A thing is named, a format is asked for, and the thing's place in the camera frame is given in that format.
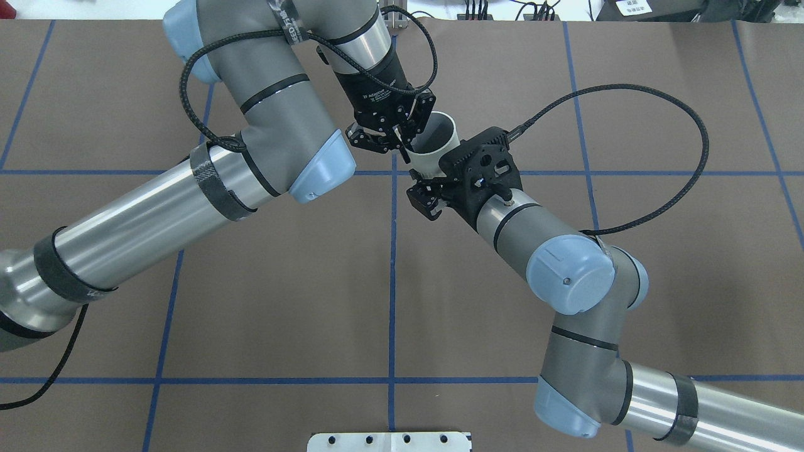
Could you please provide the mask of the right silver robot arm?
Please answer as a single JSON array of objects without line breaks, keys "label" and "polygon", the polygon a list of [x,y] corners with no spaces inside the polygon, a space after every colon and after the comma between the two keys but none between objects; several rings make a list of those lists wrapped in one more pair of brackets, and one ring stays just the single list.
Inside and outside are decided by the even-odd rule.
[{"label": "right silver robot arm", "polygon": [[580,234],[521,183],[480,177],[416,181],[406,192],[429,220],[464,215],[535,296],[554,309],[534,410],[551,428],[593,438],[603,424],[707,451],[801,451],[802,414],[619,354],[627,312],[649,278],[625,250]]}]

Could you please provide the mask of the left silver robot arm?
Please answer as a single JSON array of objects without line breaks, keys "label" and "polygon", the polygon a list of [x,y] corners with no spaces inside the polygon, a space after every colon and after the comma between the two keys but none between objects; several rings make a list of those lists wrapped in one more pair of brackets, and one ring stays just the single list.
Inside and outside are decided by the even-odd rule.
[{"label": "left silver robot arm", "polygon": [[409,82],[376,1],[181,1],[163,18],[184,61],[179,98],[204,143],[169,171],[2,252],[2,350],[48,338],[81,306],[183,246],[289,193],[356,170],[350,147],[410,162],[435,96]]}]

